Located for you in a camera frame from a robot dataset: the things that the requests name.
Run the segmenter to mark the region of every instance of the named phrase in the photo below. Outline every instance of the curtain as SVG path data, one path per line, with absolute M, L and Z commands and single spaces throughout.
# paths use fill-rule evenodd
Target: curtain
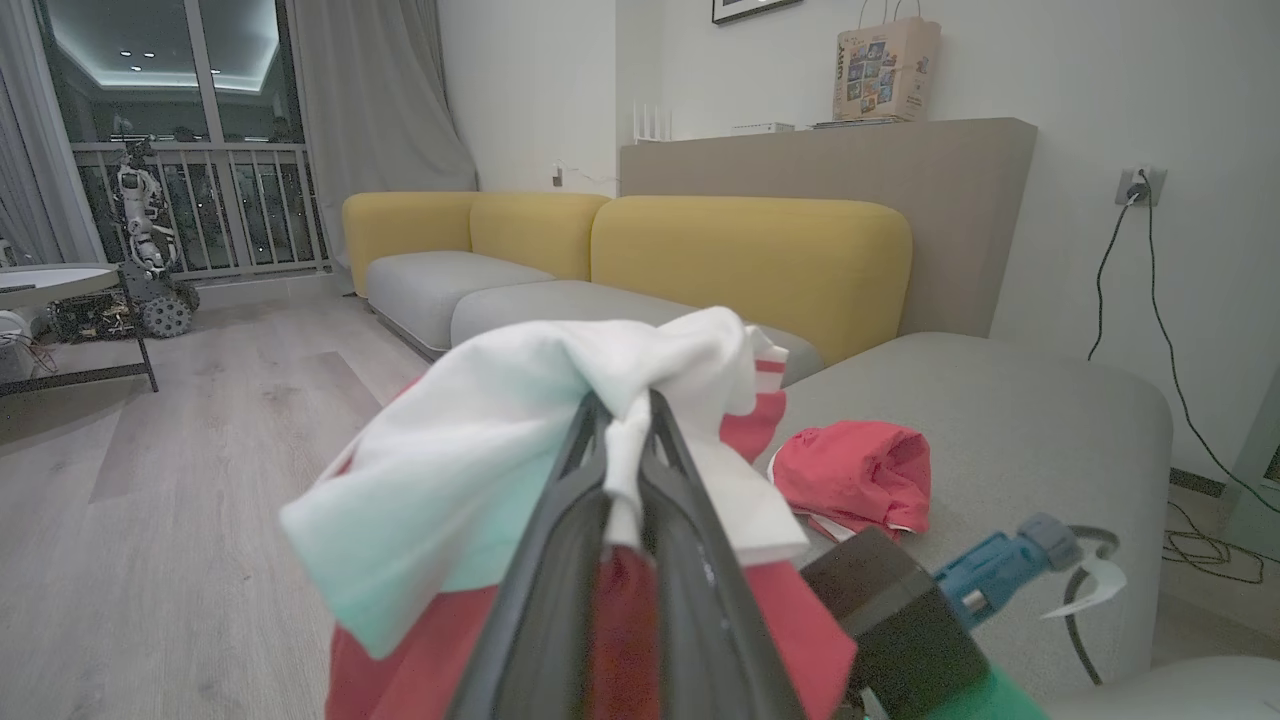
M 475 190 L 475 163 L 444 97 L 435 0 L 307 0 L 289 14 L 325 237 L 349 284 L 347 197 Z
M 105 261 L 27 0 L 0 0 L 0 236 L 22 265 Z

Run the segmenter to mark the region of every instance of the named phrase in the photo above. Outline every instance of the yellow sofa backrest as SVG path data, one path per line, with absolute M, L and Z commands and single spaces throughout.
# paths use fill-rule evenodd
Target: yellow sofa backrest
M 471 251 L 550 273 L 590 279 L 591 222 L 603 195 L 481 192 L 471 205 Z
M 628 196 L 591 231 L 591 282 L 723 305 L 827 365 L 897 336 L 910 270 L 906 219 L 850 200 Z
M 356 295 L 369 264 L 388 255 L 471 250 L 471 204 L 479 192 L 361 192 L 342 204 L 342 227 Z

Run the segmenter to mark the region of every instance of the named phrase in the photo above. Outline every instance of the table leg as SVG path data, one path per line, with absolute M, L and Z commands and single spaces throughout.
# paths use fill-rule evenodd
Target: table leg
M 129 295 L 129 283 L 124 279 L 124 270 L 116 270 L 116 274 L 120 278 L 120 290 L 124 291 L 124 305 L 129 309 L 129 319 L 133 323 L 133 337 L 138 338 L 138 350 L 142 352 L 142 364 L 146 365 L 147 378 L 151 379 L 151 392 L 160 392 L 160 386 L 156 384 L 156 373 L 151 369 L 151 356 L 147 355 L 147 343 L 142 338 L 142 318 L 138 316 L 138 310 L 133 306 L 133 296 Z

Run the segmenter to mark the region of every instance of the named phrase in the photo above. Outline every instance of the folded red cloth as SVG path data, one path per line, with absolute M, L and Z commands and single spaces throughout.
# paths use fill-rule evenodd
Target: folded red cloth
M 910 428 L 844 420 L 800 430 L 773 456 L 769 474 L 791 507 L 833 541 L 868 525 L 893 538 L 929 529 L 929 443 Z

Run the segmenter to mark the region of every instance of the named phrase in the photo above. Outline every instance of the picture frame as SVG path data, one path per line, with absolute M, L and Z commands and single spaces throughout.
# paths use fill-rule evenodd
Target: picture frame
M 712 22 L 721 26 L 768 13 L 801 0 L 712 0 Z

